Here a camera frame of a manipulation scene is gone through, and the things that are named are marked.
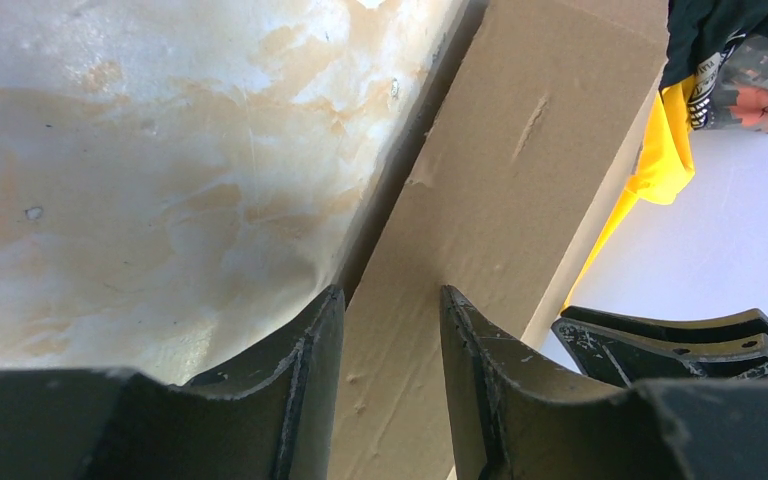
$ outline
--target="yellow cloth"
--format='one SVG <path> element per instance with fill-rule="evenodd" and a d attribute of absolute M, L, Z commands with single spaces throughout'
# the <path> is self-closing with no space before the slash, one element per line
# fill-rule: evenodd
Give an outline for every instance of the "yellow cloth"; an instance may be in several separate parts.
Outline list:
<path fill-rule="evenodd" d="M 693 178 L 695 170 L 689 139 L 692 128 L 687 113 L 687 101 L 694 86 L 695 77 L 690 76 L 681 83 L 661 90 L 661 95 L 655 98 L 643 135 L 643 149 L 636 171 L 628 179 L 573 289 L 590 268 L 608 237 L 637 203 L 637 199 L 669 205 Z M 564 303 L 564 308 L 568 304 L 569 297 Z"/>

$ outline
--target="cardboard box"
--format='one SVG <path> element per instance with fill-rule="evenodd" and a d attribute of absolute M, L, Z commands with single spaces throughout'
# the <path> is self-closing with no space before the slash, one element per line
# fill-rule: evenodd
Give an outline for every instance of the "cardboard box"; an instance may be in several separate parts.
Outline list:
<path fill-rule="evenodd" d="M 554 320 L 635 161 L 666 8 L 491 2 L 349 305 L 329 478 L 450 474 L 440 286 L 516 336 Z"/>

